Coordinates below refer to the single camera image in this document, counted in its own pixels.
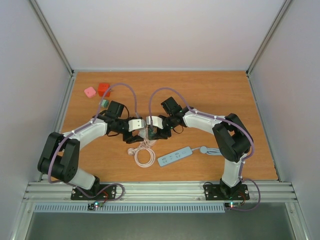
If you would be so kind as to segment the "white USB wall charger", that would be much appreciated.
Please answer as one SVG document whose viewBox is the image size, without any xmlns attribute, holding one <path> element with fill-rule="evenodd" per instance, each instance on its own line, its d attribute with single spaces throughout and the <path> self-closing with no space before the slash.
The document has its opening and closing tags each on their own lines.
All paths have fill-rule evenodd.
<svg viewBox="0 0 320 240">
<path fill-rule="evenodd" d="M 148 129 L 140 129 L 138 135 L 145 140 L 148 139 Z"/>
</svg>

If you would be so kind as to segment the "dark green patterned cube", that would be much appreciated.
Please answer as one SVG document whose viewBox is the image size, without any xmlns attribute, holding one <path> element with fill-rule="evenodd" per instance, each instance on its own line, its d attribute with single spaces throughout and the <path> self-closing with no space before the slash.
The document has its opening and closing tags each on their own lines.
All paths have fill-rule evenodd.
<svg viewBox="0 0 320 240">
<path fill-rule="evenodd" d="M 147 139 L 149 141 L 156 141 L 157 140 L 157 127 L 148 126 L 148 128 L 147 128 Z"/>
</svg>

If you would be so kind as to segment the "light blue power strip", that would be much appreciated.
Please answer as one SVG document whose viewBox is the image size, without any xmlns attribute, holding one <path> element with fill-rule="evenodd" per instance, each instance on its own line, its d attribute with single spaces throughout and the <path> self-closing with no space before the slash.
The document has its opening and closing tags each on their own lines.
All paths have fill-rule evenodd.
<svg viewBox="0 0 320 240">
<path fill-rule="evenodd" d="M 187 146 L 187 147 L 181 148 L 179 150 L 176 150 L 174 152 L 171 152 L 169 154 L 166 154 L 164 156 L 159 157 L 157 159 L 157 162 L 160 167 L 164 167 L 164 166 L 167 166 L 167 165 L 172 164 L 174 162 L 177 162 L 181 159 L 189 157 L 192 154 L 193 154 L 192 149 L 189 146 Z"/>
</svg>

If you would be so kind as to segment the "green small plug charger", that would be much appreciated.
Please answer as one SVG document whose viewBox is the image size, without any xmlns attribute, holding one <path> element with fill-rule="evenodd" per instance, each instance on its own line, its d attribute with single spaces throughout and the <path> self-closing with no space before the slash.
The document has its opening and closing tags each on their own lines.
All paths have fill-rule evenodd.
<svg viewBox="0 0 320 240">
<path fill-rule="evenodd" d="M 108 99 L 103 99 L 102 102 L 100 103 L 100 106 L 102 108 L 107 108 L 109 106 L 110 101 Z"/>
</svg>

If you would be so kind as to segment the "red cube plug adapter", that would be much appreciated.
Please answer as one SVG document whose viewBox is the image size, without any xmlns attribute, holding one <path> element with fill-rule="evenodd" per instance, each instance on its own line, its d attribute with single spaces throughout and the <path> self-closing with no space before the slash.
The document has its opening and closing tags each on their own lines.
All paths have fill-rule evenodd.
<svg viewBox="0 0 320 240">
<path fill-rule="evenodd" d="M 110 87 L 109 83 L 100 82 L 97 88 L 98 95 L 102 97 L 109 87 Z"/>
</svg>

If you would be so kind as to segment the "pink cube plug adapter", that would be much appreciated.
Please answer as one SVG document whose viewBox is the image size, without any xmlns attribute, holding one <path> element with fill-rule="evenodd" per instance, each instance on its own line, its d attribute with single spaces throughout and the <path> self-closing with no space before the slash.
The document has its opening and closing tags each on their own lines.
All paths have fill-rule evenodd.
<svg viewBox="0 0 320 240">
<path fill-rule="evenodd" d="M 84 92 L 84 94 L 85 94 L 88 98 L 93 98 L 93 97 L 95 97 L 96 94 L 97 94 L 96 90 L 95 90 L 92 86 L 84 89 L 83 92 Z"/>
</svg>

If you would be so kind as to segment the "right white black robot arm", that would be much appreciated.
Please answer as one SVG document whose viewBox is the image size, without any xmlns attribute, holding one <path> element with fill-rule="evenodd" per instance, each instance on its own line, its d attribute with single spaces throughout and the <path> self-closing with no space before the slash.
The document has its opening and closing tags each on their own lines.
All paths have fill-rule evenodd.
<svg viewBox="0 0 320 240">
<path fill-rule="evenodd" d="M 163 101 L 161 106 L 167 116 L 153 116 L 149 113 L 146 118 L 146 124 L 156 128 L 152 137 L 155 140 L 166 140 L 171 137 L 171 131 L 177 126 L 195 128 L 212 134 L 225 159 L 224 171 L 219 180 L 219 192 L 226 199 L 234 197 L 241 186 L 245 160 L 254 151 L 253 138 L 240 118 L 234 113 L 227 116 L 212 115 L 189 105 L 182 108 L 173 97 Z"/>
</svg>

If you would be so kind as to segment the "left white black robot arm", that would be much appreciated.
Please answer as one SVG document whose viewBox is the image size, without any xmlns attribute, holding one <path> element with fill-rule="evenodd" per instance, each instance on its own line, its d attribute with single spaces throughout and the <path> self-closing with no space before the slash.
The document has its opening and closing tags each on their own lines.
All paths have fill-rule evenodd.
<svg viewBox="0 0 320 240">
<path fill-rule="evenodd" d="M 89 122 L 65 133 L 52 132 L 45 142 L 37 169 L 49 178 L 80 188 L 89 199 L 96 199 L 101 193 L 100 180 L 79 167 L 80 150 L 92 141 L 115 135 L 122 135 L 127 144 L 142 142 L 144 139 L 134 135 L 146 127 L 142 117 L 121 118 L 123 110 L 128 108 L 111 101 L 108 108 L 99 112 Z"/>
</svg>

